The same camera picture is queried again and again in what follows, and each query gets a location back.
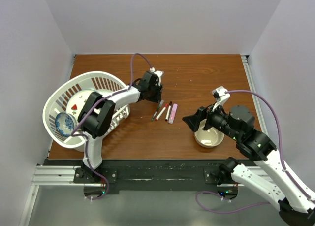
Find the clear pen cap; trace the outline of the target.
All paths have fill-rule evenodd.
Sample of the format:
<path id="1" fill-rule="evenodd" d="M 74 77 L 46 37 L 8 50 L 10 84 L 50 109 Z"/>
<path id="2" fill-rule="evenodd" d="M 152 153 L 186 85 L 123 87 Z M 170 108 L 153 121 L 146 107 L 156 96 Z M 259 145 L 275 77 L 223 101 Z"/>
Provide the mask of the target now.
<path id="1" fill-rule="evenodd" d="M 161 100 L 160 103 L 159 103 L 159 105 L 158 105 L 158 108 L 161 108 L 162 105 L 163 105 L 163 103 L 164 103 L 164 100 Z"/>

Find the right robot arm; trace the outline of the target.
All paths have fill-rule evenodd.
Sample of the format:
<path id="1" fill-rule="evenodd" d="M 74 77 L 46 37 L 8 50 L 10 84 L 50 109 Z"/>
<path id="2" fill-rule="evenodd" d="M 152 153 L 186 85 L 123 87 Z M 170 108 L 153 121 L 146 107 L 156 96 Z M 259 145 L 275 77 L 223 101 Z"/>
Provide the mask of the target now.
<path id="1" fill-rule="evenodd" d="M 271 182 L 252 173 L 244 164 L 229 157 L 215 173 L 218 184 L 240 183 L 260 195 L 279 212 L 279 216 L 290 226 L 313 226 L 315 224 L 314 192 L 306 186 L 302 190 L 294 185 L 287 175 L 288 169 L 281 165 L 280 150 L 265 133 L 254 127 L 255 118 L 244 106 L 234 106 L 225 113 L 220 105 L 198 108 L 193 115 L 182 120 L 193 131 L 199 130 L 205 121 L 204 130 L 216 128 L 236 142 L 240 153 L 259 166 L 272 179 Z"/>

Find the white marker black tip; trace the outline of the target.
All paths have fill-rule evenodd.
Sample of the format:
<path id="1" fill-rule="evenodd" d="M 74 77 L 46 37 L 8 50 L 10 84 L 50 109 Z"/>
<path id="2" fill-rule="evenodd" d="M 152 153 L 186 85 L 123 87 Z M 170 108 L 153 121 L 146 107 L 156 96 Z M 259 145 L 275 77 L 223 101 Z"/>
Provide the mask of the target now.
<path id="1" fill-rule="evenodd" d="M 167 113 L 166 113 L 166 116 L 165 116 L 165 121 L 167 121 L 167 122 L 168 122 L 169 117 L 170 117 L 171 107 L 172 107 L 172 102 L 170 101 L 169 104 L 168 104 Z"/>

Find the pink highlighter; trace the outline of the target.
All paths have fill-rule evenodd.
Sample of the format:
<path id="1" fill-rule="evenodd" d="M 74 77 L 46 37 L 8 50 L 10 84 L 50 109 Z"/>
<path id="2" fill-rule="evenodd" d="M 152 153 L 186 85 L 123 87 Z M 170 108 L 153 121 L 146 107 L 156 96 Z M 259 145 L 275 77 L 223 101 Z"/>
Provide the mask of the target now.
<path id="1" fill-rule="evenodd" d="M 174 104 L 172 105 L 170 117 L 169 117 L 169 120 L 168 120 L 168 122 L 169 122 L 170 124 L 173 124 L 173 123 L 174 123 L 177 108 L 178 108 L 178 105 L 177 105 L 176 103 L 174 103 Z"/>

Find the green pen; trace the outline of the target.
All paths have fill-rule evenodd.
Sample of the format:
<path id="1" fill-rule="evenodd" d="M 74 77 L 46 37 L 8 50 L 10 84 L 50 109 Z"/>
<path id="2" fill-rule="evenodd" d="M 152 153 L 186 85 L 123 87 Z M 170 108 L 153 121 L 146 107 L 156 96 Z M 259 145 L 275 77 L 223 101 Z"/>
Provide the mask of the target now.
<path id="1" fill-rule="evenodd" d="M 158 107 L 158 108 L 156 109 L 156 111 L 154 112 L 154 114 L 153 114 L 153 116 L 152 116 L 152 118 L 151 118 L 151 122 L 155 120 L 155 117 L 156 117 L 156 115 L 157 115 L 159 109 L 160 109 L 160 108 Z"/>

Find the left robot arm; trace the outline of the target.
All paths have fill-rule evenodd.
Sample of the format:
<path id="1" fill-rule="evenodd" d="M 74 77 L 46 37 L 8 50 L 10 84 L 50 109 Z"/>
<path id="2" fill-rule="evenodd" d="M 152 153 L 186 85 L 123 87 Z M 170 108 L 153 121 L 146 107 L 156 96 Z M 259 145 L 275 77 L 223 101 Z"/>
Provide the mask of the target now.
<path id="1" fill-rule="evenodd" d="M 115 111 L 142 100 L 159 103 L 163 90 L 163 74 L 159 70 L 147 71 L 142 78 L 106 96 L 98 92 L 89 95 L 78 116 L 79 123 L 71 135 L 81 129 L 82 136 L 86 139 L 83 163 L 88 168 L 84 176 L 91 183 L 98 182 L 102 177 L 102 171 L 98 168 L 102 164 L 102 147 L 97 144 L 97 140 L 109 130 Z"/>

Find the white marker red tip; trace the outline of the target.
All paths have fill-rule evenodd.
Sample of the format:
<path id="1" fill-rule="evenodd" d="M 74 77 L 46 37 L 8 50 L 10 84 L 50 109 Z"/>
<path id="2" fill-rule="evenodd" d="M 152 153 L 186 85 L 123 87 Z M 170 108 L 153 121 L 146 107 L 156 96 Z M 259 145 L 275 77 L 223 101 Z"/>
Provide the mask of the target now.
<path id="1" fill-rule="evenodd" d="M 156 121 L 162 116 L 162 114 L 165 112 L 165 110 L 168 108 L 168 106 L 169 106 L 169 103 L 167 103 L 167 104 L 163 107 L 163 109 L 158 113 L 158 115 L 155 117 L 155 120 L 156 120 Z"/>

